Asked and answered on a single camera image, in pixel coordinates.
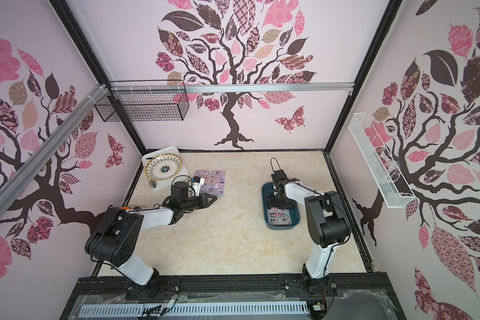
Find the pink sticker sheet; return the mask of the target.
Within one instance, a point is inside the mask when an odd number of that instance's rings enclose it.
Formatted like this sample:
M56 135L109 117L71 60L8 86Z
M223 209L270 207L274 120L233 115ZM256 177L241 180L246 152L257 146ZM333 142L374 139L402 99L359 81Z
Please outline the pink sticker sheet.
M198 170L195 171L194 176L204 179L204 184L201 187L201 189L208 189L209 188L210 177L211 177L211 172L209 170L198 169Z
M208 193L223 196L225 193L226 171L214 170L209 176Z

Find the teal plastic storage box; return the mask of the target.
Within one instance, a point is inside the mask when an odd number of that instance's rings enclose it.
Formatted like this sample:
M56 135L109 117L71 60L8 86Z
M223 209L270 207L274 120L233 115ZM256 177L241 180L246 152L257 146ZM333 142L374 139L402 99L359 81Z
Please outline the teal plastic storage box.
M297 204L291 209L279 209L269 206L269 197L273 194L273 183L265 183L261 188L263 218L265 225L271 230L290 230L297 226L301 221L301 216Z

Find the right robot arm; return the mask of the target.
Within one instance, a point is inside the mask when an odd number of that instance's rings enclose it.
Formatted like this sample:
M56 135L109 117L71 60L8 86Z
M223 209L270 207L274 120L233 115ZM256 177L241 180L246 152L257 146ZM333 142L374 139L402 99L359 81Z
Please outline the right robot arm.
M340 196L336 191L321 193L296 178L290 179L284 170L271 175L273 191L265 200L267 209L290 211L304 206L307 230L314 242L307 262L303 265L303 277L310 285L327 281L335 252L347 243L351 226Z

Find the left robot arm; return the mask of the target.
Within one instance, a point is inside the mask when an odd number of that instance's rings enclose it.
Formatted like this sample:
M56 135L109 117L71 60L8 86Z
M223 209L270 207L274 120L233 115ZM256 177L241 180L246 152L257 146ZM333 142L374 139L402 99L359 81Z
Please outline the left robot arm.
M134 284L148 286L158 273L135 253L140 233L174 225L186 213L207 209L217 201L216 195L201 193L200 189L201 184L195 177L190 182L175 182L170 196L151 209L109 208L91 232L85 252L93 261L112 266Z

